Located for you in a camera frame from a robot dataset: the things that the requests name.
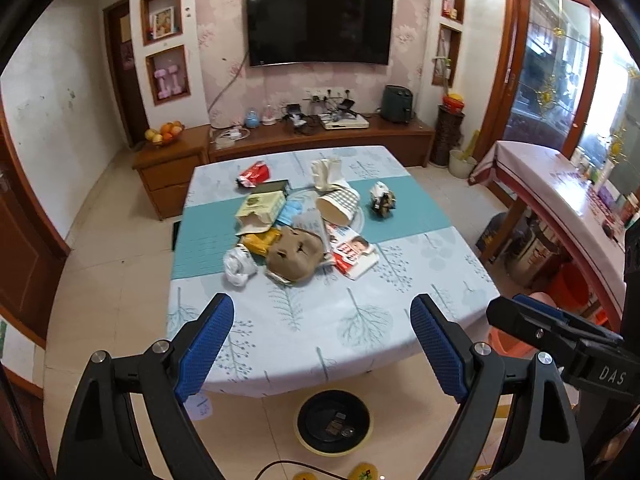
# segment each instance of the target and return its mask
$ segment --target television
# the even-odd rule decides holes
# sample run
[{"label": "television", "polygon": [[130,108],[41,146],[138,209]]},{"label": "television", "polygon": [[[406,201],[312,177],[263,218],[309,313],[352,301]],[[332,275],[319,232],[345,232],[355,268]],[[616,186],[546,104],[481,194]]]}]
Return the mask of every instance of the television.
[{"label": "television", "polygon": [[246,0],[249,63],[389,63],[394,0]]}]

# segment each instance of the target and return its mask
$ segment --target white bucket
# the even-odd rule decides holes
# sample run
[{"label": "white bucket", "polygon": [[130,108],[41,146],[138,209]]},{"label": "white bucket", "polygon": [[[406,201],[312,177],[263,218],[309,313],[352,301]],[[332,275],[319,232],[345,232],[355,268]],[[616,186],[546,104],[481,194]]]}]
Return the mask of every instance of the white bucket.
[{"label": "white bucket", "polygon": [[451,150],[449,152],[449,173],[456,178],[466,180],[478,163],[472,156],[467,160],[461,160],[462,150]]}]

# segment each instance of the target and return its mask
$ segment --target yellow slipper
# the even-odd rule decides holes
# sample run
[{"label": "yellow slipper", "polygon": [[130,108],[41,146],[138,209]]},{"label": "yellow slipper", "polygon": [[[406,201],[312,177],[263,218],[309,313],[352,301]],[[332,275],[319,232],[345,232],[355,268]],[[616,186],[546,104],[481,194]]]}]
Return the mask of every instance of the yellow slipper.
[{"label": "yellow slipper", "polygon": [[349,474],[349,480],[378,480],[378,469],[373,464],[358,464]]},{"label": "yellow slipper", "polygon": [[305,471],[303,473],[298,473],[297,475],[295,475],[293,477],[293,480],[318,480],[318,478],[313,473]]}]

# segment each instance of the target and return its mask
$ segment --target wooden drawer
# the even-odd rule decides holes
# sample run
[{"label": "wooden drawer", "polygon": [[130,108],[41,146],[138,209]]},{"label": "wooden drawer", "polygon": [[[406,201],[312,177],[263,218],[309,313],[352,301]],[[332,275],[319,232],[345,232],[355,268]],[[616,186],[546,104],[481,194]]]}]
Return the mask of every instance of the wooden drawer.
[{"label": "wooden drawer", "polygon": [[186,156],[145,168],[142,170],[142,177],[150,191],[175,184],[188,184],[193,170],[200,164],[200,159],[196,155]]},{"label": "wooden drawer", "polygon": [[182,214],[188,189],[189,184],[177,184],[151,192],[151,200],[161,219]]}]

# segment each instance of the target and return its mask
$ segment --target floral wallpaper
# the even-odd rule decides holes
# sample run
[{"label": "floral wallpaper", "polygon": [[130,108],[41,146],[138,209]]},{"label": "floral wallpaper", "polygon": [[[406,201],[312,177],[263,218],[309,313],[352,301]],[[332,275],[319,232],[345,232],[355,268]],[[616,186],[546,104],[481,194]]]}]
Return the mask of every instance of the floral wallpaper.
[{"label": "floral wallpaper", "polygon": [[200,63],[207,103],[240,70],[211,111],[212,124],[226,127],[244,118],[250,107],[261,115],[264,106],[302,101],[303,88],[341,86],[352,91],[354,109],[372,112],[380,106],[387,84],[420,88],[430,0],[394,0],[393,31],[388,66],[351,63],[309,63],[241,68],[246,51],[244,0],[196,0]]}]

